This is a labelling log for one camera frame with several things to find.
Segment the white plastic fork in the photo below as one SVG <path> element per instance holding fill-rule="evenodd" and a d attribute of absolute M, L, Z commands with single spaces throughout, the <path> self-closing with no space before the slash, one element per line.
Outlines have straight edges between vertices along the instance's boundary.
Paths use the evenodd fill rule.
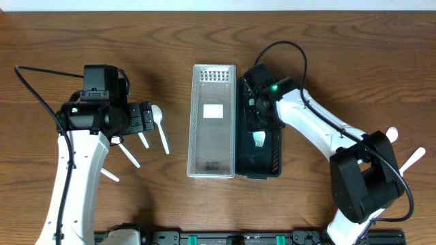
<path fill-rule="evenodd" d="M 420 160 L 425 154 L 426 149 L 424 147 L 417 148 L 410 158 L 408 158 L 408 160 L 406 160 L 406 162 L 399 168 L 400 175 L 404 176 L 405 171 Z"/>
<path fill-rule="evenodd" d="M 261 148 L 264 145 L 266 139 L 266 133 L 264 131 L 253 132 L 253 140 L 255 142 L 255 147 Z"/>

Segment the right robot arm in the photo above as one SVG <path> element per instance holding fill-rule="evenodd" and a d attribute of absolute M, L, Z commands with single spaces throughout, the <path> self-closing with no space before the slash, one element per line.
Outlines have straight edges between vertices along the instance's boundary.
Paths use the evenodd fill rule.
<path fill-rule="evenodd" d="M 328 159 L 338 208 L 326 229 L 331 243 L 355 244 L 386 208 L 410 194 L 385 133 L 368 134 L 350 126 L 312 99 L 302 82 L 279 80 L 263 64 L 249 69 L 240 81 L 254 99 L 246 113 L 249 131 L 289 125 Z"/>

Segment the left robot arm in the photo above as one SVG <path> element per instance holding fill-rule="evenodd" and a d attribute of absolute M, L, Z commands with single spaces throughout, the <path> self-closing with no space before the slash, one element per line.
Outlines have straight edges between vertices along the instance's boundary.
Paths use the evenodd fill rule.
<path fill-rule="evenodd" d="M 151 103 L 130 103 L 125 72 L 85 65 L 84 86 L 65 102 L 60 121 L 54 189 L 38 244 L 94 244 L 94 217 L 102 166 L 111 144 L 155 128 Z"/>

